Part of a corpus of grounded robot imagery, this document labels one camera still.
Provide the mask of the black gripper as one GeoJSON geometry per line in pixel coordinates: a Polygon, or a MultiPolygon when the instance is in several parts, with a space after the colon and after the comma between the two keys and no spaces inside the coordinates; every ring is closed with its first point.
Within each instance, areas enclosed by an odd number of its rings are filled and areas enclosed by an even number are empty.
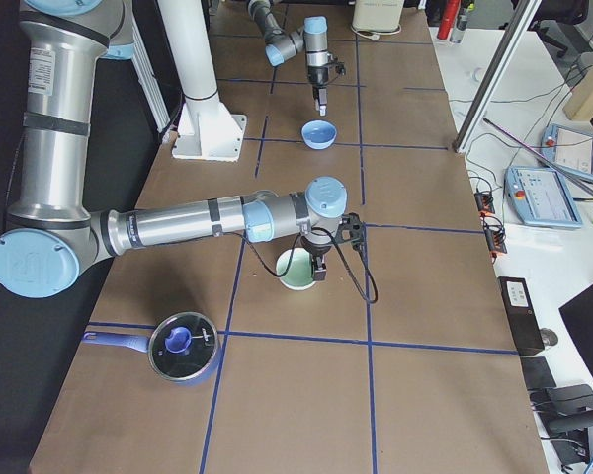
{"type": "Polygon", "coordinates": [[[328,68],[326,66],[308,66],[307,79],[312,87],[312,94],[316,112],[320,115],[326,115],[327,103],[327,82],[328,82],[328,68]]]}
{"type": "Polygon", "coordinates": [[[327,276],[325,254],[331,250],[331,238],[326,234],[309,233],[301,236],[301,244],[309,254],[313,280],[325,281],[327,276]]]}

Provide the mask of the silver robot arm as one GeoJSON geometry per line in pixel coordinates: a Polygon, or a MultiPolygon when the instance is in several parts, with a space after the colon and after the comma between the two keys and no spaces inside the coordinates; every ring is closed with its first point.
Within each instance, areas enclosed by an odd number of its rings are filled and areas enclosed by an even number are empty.
{"type": "MultiPolygon", "coordinates": [[[[247,1],[249,15],[276,66],[305,51],[316,109],[327,108],[328,71],[344,64],[328,50],[327,20],[307,17],[287,35],[273,1],[247,1]]],[[[220,100],[201,1],[157,1],[182,86],[174,157],[234,162],[247,117],[220,100]]],[[[347,204],[344,185],[314,179],[304,192],[259,192],[179,206],[90,214],[82,205],[98,59],[133,53],[131,1],[21,1],[19,22],[31,41],[24,162],[19,200],[6,212],[16,228],[0,236],[0,283],[42,298],[70,287],[96,263],[130,249],[234,234],[252,247],[296,234],[314,281],[326,276],[324,255],[338,248],[347,204]]]]}
{"type": "Polygon", "coordinates": [[[247,11],[258,26],[265,53],[273,67],[286,63],[300,52],[305,53],[306,75],[312,87],[315,108],[324,117],[327,113],[327,87],[334,56],[328,49],[327,19],[324,16],[306,17],[303,26],[287,33],[272,12],[273,1],[247,1],[247,11]]]}

